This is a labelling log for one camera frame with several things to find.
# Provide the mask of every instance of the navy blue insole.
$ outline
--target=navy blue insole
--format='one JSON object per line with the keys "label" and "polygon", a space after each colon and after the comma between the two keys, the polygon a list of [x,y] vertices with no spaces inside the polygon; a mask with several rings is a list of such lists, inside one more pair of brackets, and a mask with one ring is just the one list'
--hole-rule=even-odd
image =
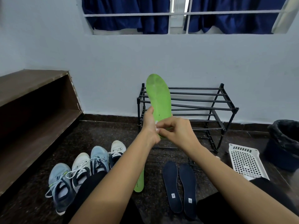
{"label": "navy blue insole", "polygon": [[189,218],[196,219],[196,179],[186,163],[180,165],[180,179],[184,187],[184,212]]}
{"label": "navy blue insole", "polygon": [[163,180],[166,187],[167,198],[170,209],[174,213],[181,213],[183,205],[176,186],[177,179],[178,169],[176,164],[173,161],[168,161],[163,168]]}

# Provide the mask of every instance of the hand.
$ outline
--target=hand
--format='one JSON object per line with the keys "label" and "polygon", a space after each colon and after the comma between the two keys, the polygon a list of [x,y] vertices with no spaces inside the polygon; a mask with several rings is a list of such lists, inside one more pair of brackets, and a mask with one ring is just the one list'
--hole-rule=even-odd
{"label": "hand", "polygon": [[172,116],[159,121],[156,127],[159,135],[168,138],[185,152],[198,144],[200,145],[188,119]]}
{"label": "hand", "polygon": [[143,117],[143,127],[141,131],[146,132],[148,134],[147,136],[149,136],[150,139],[153,140],[153,143],[157,144],[161,139],[156,131],[155,120],[154,120],[154,116],[152,115],[153,112],[154,112],[153,106],[149,107],[149,109],[145,112]]}

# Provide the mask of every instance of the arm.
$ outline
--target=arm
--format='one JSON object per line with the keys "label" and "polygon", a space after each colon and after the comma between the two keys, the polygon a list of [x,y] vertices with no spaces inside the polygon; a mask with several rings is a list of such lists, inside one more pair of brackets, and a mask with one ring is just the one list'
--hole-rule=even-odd
{"label": "arm", "polygon": [[150,107],[145,113],[141,132],[85,200],[70,224],[120,222],[148,154],[160,141],[153,111]]}
{"label": "arm", "polygon": [[[170,117],[156,124],[158,133],[180,147],[203,171],[246,223],[299,223],[299,217],[246,180],[203,147],[189,120]],[[164,128],[173,127],[172,132]]]}

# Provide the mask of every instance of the window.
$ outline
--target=window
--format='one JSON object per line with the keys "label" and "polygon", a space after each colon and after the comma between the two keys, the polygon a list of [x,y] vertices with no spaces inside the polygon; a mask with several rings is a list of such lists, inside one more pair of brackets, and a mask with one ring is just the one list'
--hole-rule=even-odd
{"label": "window", "polygon": [[96,35],[287,33],[299,0],[82,0]]}

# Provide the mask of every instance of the black pants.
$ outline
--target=black pants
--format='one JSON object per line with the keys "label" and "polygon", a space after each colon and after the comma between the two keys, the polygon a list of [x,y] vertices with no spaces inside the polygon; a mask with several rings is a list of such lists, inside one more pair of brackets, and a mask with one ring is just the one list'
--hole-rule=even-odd
{"label": "black pants", "polygon": [[[69,223],[79,207],[83,204],[99,182],[105,177],[105,175],[106,173],[101,171],[84,181],[73,203],[68,207],[64,214],[63,224]],[[296,207],[289,197],[268,179],[257,178],[251,180],[251,183],[299,216]],[[223,221],[226,221],[227,223],[243,223],[219,192],[198,201],[196,211],[199,219],[205,224],[222,223]],[[144,223],[132,199],[129,200],[120,223]]]}

